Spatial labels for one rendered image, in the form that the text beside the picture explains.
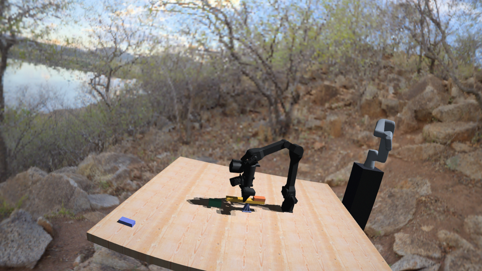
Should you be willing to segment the green rectangular block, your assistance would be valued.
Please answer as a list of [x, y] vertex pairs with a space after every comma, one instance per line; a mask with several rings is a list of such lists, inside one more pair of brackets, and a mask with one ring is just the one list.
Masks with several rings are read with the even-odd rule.
[[221, 207], [221, 199], [210, 198], [209, 199], [209, 206], [213, 207]]

